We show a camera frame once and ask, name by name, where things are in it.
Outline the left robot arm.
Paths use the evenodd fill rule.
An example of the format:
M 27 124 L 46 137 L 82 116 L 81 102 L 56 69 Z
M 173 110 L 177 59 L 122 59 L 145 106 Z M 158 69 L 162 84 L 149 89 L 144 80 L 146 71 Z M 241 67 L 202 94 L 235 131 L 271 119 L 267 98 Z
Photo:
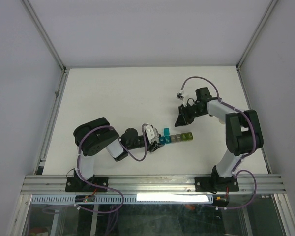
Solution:
M 119 135 L 105 117 L 78 126 L 73 132 L 78 150 L 74 171 L 74 175 L 77 176 L 76 185 L 83 191 L 92 188 L 94 156 L 103 149 L 106 149 L 116 162 L 127 156 L 142 162 L 148 153 L 153 153 L 165 145 L 153 125 L 143 124 L 141 131 L 142 135 L 139 135 L 136 129 L 128 128 Z

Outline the multicolour weekly pill organizer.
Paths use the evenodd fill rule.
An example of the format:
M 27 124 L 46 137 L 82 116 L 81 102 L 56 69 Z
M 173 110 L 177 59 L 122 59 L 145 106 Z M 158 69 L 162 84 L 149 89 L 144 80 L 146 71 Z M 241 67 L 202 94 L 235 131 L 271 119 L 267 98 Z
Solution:
M 187 142 L 193 140 L 192 132 L 187 133 L 179 133 L 179 134 L 171 134 L 169 128 L 163 129 L 163 135 L 161 135 L 158 140 L 160 144 L 171 144 L 171 143 L 179 143 L 179 142 Z

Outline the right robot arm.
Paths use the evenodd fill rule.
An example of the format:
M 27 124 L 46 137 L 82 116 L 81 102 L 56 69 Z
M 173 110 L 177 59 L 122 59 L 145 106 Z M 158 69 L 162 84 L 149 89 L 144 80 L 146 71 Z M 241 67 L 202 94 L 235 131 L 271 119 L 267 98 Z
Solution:
M 189 96 L 182 90 L 177 93 L 182 100 L 178 107 L 176 127 L 190 125 L 195 118 L 209 115 L 225 123 L 225 140 L 227 150 L 221 161 L 212 168 L 209 177 L 196 177 L 197 191 L 217 193 L 222 191 L 238 191 L 235 186 L 236 169 L 244 158 L 262 148 L 263 135 L 255 110 L 241 111 L 234 108 L 219 97 L 213 97 L 207 87 L 196 90 L 196 100 L 189 104 Z

